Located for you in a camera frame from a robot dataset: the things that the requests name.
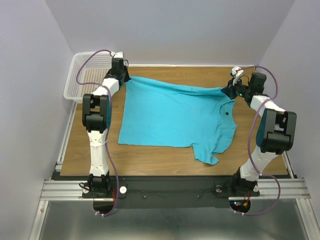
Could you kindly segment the white plastic basket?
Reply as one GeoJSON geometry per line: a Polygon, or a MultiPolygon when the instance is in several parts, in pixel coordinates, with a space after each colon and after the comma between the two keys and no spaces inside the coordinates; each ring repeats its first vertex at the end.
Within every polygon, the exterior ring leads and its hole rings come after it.
{"type": "Polygon", "coordinates": [[[75,54],[68,71],[63,92],[64,98],[81,104],[85,94],[107,94],[107,90],[101,85],[106,85],[110,93],[114,95],[121,87],[118,86],[115,79],[105,81],[111,66],[112,57],[106,51],[95,55],[92,52],[75,54]]]}

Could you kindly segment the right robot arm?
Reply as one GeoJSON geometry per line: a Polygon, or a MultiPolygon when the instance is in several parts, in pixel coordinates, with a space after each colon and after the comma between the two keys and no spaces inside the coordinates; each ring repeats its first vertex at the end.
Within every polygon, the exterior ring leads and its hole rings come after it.
{"type": "Polygon", "coordinates": [[[221,91],[231,100],[244,98],[261,119],[255,137],[256,147],[248,151],[249,159],[232,177],[231,190],[234,193],[258,192],[258,179],[264,169],[273,159],[292,148],[297,122],[295,112],[277,106],[270,96],[264,94],[265,74],[252,73],[247,84],[242,83],[243,74],[241,68],[234,67],[230,72],[231,80],[221,91]]]}

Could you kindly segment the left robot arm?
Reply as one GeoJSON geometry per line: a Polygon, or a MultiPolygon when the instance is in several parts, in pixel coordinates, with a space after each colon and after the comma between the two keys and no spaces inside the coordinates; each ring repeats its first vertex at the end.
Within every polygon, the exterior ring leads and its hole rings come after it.
{"type": "Polygon", "coordinates": [[[112,96],[130,80],[128,62],[122,56],[111,59],[111,68],[101,86],[82,97],[82,124],[90,144],[90,170],[88,180],[80,183],[84,198],[113,196],[106,143],[112,121],[112,96]]]}

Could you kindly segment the turquoise t shirt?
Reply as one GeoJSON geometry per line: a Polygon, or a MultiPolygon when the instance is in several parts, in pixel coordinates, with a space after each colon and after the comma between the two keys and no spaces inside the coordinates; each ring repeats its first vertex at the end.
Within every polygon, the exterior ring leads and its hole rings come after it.
{"type": "Polygon", "coordinates": [[[221,88],[171,84],[133,76],[125,85],[118,143],[155,147],[192,147],[194,159],[218,163],[232,144],[237,125],[234,100],[221,88]]]}

